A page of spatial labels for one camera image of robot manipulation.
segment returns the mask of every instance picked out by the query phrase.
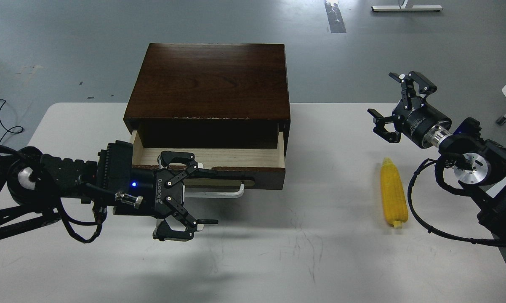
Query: corn cob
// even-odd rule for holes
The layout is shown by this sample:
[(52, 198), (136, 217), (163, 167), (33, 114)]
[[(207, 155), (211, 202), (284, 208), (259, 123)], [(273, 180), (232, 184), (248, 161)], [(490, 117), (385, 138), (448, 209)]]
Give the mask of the corn cob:
[(407, 202), (397, 167), (390, 158), (384, 158), (380, 169), (380, 186), (384, 218), (394, 228), (401, 228), (408, 220)]

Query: dark wooden box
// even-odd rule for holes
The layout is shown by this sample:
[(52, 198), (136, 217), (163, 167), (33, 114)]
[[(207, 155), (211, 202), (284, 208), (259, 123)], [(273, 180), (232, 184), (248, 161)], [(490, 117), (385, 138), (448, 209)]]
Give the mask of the dark wooden box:
[(157, 165), (161, 150), (188, 151), (229, 177), (189, 186), (281, 189), (290, 127), (284, 45), (152, 43), (124, 122), (134, 165)]

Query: concrete floor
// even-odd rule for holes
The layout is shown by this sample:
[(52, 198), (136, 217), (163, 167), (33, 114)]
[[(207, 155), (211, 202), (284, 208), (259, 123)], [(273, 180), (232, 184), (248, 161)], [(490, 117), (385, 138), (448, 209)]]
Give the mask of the concrete floor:
[(474, 117), (484, 138), (506, 146), (506, 124), (494, 123), (506, 112), (506, 0), (370, 9), (394, 2), (340, 0), (347, 33), (330, 33), (321, 0), (2, 0), (2, 117), (26, 129), (4, 144), (25, 146), (55, 102), (127, 102), (148, 43), (160, 42), (285, 44), (291, 102), (396, 102), (388, 73), (420, 71), (439, 88), (428, 101), (454, 125)]

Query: metal handle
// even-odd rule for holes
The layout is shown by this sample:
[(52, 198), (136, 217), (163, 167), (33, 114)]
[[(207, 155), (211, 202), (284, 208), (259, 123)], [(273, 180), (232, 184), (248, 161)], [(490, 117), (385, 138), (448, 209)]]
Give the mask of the metal handle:
[(240, 198), (244, 194), (245, 185), (240, 184), (240, 189), (236, 192), (212, 192), (212, 191), (196, 191), (196, 192), (185, 192), (184, 197), (186, 198), (225, 198), (235, 199)]

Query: cable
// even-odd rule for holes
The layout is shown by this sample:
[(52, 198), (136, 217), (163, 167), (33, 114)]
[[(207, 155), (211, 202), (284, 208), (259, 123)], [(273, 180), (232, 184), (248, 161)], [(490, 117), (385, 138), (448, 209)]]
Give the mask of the cable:
[(423, 220), (414, 210), (413, 202), (412, 202), (412, 188), (414, 184), (416, 183), (417, 176), (427, 167), (435, 164), (437, 160), (433, 159), (425, 159), (420, 166), (416, 169), (414, 172), (412, 178), (410, 179), (410, 182), (408, 184), (408, 192), (407, 192), (407, 198), (408, 198), (408, 207), (410, 208), (410, 211), (412, 212), (412, 215), (414, 218), (416, 218), (417, 222), (421, 224), (424, 228), (427, 229), (427, 232), (430, 234), (436, 234), (437, 236), (447, 238), (450, 240), (457, 240), (457, 241), (463, 241), (463, 242), (470, 242), (472, 244), (482, 244), (487, 246), (496, 246), (496, 247), (506, 247), (506, 241), (503, 240), (495, 240), (495, 239), (474, 239), (474, 238), (463, 238), (459, 236), (454, 236), (453, 234), (448, 234), (447, 232), (443, 232), (439, 229), (434, 228), (425, 220)]
[[(32, 159), (26, 157), (23, 153), (20, 153), (12, 148), (9, 148), (8, 146), (0, 145), (0, 153), (1, 154), (8, 154), (18, 157), (21, 161), (26, 163), (29, 167), (32, 168), (33, 173), (36, 173), (37, 176), (40, 178), (41, 181), (43, 181), (45, 184), (45, 187), (47, 187), (49, 190), (53, 190), (53, 188), (56, 186), (56, 184), (53, 181), (53, 177), (49, 174), (49, 171), (47, 171), (45, 168), (43, 168), (39, 163), (32, 161)], [(73, 219), (68, 215), (66, 212), (66, 209), (64, 209), (64, 205), (62, 204), (61, 198), (56, 196), (51, 196), (51, 206), (53, 208), (56, 208), (60, 218), (62, 220), (62, 223), (64, 224), (64, 227), (66, 228), (68, 234), (76, 239), (77, 241), (81, 243), (91, 243), (94, 241), (101, 233), (101, 229), (103, 228), (103, 221), (107, 218), (107, 208), (102, 207), (102, 210), (99, 211), (96, 208), (96, 205), (94, 205), (93, 212), (95, 217), (95, 222), (83, 222), (78, 221), (76, 219)], [(73, 229), (72, 225), (70, 223), (76, 224), (78, 226), (96, 226), (96, 231), (89, 239), (84, 239), (82, 236), (77, 234), (75, 230)]]
[[(0, 106), (0, 111), (2, 111), (3, 106), (6, 104), (6, 100), (4, 100), (3, 98), (0, 98), (0, 101), (3, 101), (3, 104)], [(1, 119), (1, 118), (0, 118), (0, 125), (1, 125), (1, 126), (5, 129), (5, 131), (6, 131), (6, 132), (3, 134), (3, 136), (0, 138), (0, 144), (1, 144), (1, 142), (3, 141), (4, 136), (6, 136), (6, 134), (8, 134), (8, 133), (11, 133), (11, 134), (20, 134), (20, 133), (24, 132), (24, 127), (19, 126), (19, 125), (16, 125), (16, 126), (14, 126), (14, 127), (10, 127), (10, 128), (6, 128), (6, 127), (4, 126), (3, 121), (2, 121), (2, 119)], [(17, 130), (17, 131), (12, 131), (12, 129), (14, 129), (14, 128), (20, 128), (20, 130)]]

